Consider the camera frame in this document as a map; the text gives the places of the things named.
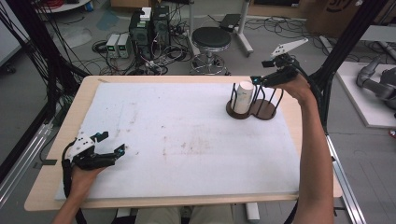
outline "round stool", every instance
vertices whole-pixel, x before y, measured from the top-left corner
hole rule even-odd
[[[198,54],[191,60],[190,74],[216,75],[227,68],[224,60],[213,52],[227,49],[231,43],[230,34],[218,27],[201,27],[192,32],[192,44],[205,53]]]

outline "brown box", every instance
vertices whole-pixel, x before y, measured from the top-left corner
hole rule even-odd
[[[154,7],[161,0],[110,0],[112,7]]]
[[[339,37],[360,8],[358,0],[316,1],[308,14],[305,27],[312,35]]]

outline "paper cup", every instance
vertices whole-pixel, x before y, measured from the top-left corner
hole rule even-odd
[[[236,101],[233,97],[231,109],[237,114],[245,114],[248,112],[253,95],[254,86],[249,81],[241,81],[236,91]]]

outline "wooden board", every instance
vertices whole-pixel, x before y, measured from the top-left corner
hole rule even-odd
[[[282,112],[267,121],[233,119],[225,110],[231,89],[100,84],[80,131],[109,131],[98,153],[121,144],[127,151],[98,176],[90,198],[296,193],[299,159]],[[63,197],[59,187],[56,199]]]
[[[383,101],[376,98],[372,91],[356,85],[358,73],[366,65],[367,63],[345,62],[338,69],[337,75],[340,77],[347,95],[367,127],[395,128],[396,119],[394,114],[396,111],[387,107]],[[379,64],[371,79],[379,82],[382,72],[392,67],[394,65]]]

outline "gray robotic arm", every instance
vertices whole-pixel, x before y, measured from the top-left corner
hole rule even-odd
[[[371,76],[375,73],[379,62],[380,58],[378,56],[367,66],[363,67],[358,73],[356,84],[372,91],[378,99],[385,101],[388,107],[396,109],[396,67],[385,70],[382,73],[380,82],[375,82],[371,80]]]

